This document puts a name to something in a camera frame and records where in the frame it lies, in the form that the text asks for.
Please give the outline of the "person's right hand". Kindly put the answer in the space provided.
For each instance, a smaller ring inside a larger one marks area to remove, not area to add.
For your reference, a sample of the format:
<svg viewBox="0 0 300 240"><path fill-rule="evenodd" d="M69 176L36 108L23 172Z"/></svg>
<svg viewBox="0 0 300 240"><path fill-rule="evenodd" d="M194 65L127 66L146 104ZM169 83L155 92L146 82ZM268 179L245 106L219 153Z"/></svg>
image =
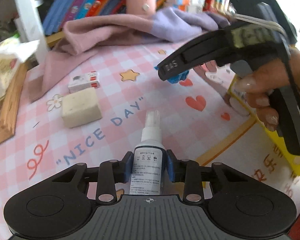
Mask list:
<svg viewBox="0 0 300 240"><path fill-rule="evenodd" d="M290 67L294 81L300 91L300 51L291 48L290 52ZM279 124L279 114L270 107L268 92L289 84L284 64L280 59L274 59L239 80L235 84L235 89L245 92L246 101L252 108L256 109L258 119L269 131L273 132Z"/></svg>

